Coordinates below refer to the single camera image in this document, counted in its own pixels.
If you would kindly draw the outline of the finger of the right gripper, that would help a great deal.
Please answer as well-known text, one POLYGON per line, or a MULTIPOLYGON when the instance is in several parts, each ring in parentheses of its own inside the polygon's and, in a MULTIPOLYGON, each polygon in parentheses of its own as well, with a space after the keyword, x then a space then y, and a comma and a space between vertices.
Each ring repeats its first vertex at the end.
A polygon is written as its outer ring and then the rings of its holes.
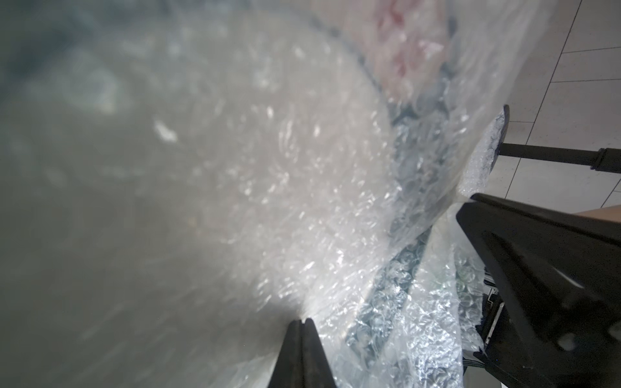
POLYGON ((482 194, 456 218, 525 346, 619 349, 619 223, 482 194))

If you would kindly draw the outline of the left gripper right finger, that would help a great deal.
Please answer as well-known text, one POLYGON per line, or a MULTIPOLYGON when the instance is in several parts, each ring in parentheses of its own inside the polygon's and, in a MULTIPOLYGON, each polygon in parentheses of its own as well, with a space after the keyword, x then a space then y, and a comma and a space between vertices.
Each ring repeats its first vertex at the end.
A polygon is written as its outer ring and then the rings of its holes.
POLYGON ((302 324, 302 380, 305 388, 336 388, 315 323, 302 324))

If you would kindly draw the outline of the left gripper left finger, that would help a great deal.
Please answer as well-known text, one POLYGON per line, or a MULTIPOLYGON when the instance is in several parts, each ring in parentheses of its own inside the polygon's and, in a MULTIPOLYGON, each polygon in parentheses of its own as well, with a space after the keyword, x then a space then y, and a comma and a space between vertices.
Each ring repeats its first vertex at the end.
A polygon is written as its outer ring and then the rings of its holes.
POLYGON ((289 324, 268 388, 303 388, 302 327, 301 320, 289 324))

